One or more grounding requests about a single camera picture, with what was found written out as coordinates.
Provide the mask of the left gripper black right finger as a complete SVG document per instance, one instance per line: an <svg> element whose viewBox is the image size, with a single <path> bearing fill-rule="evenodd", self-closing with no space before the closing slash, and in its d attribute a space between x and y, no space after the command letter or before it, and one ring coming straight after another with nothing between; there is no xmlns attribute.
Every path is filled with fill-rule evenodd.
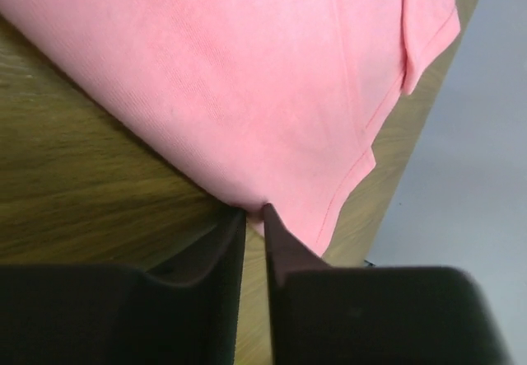
<svg viewBox="0 0 527 365"><path fill-rule="evenodd" d="M336 267L263 208L276 364L509 364L478 285L451 267Z"/></svg>

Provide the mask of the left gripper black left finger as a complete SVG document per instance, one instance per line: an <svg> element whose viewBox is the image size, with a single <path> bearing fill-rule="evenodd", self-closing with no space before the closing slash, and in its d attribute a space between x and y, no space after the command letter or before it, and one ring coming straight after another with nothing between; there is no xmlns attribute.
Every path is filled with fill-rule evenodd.
<svg viewBox="0 0 527 365"><path fill-rule="evenodd" d="M118 264L1 268L4 364L231 364L245 214L230 211L179 254Z"/></svg>

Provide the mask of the pink t shirt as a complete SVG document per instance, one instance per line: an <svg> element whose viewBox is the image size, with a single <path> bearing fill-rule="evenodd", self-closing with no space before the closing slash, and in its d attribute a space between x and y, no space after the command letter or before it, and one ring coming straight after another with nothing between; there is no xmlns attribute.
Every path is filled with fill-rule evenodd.
<svg viewBox="0 0 527 365"><path fill-rule="evenodd" d="M272 204L322 255L390 111L454 41L455 0L1 0L74 82L188 178Z"/></svg>

